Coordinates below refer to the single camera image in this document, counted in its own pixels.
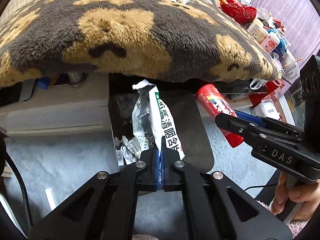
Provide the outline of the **person's right hand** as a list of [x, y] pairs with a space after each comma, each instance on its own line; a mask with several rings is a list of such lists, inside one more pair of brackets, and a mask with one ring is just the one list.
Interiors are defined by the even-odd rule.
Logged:
[[285, 202], [289, 199], [295, 203], [303, 203], [294, 220], [309, 220], [320, 202], [319, 179], [313, 184], [306, 184], [294, 187], [290, 190], [286, 188], [287, 174], [280, 173], [278, 185], [275, 190], [271, 210], [274, 215], [281, 213], [284, 209]]

